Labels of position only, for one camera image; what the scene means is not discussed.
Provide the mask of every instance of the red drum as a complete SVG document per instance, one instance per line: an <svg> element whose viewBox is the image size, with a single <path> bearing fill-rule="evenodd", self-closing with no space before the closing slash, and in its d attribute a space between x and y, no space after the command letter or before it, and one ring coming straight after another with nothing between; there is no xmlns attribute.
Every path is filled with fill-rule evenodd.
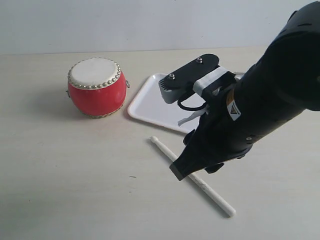
<svg viewBox="0 0 320 240"><path fill-rule="evenodd" d="M85 115L99 118L124 104L127 81L113 60L95 57L78 62L68 73L68 94Z"/></svg>

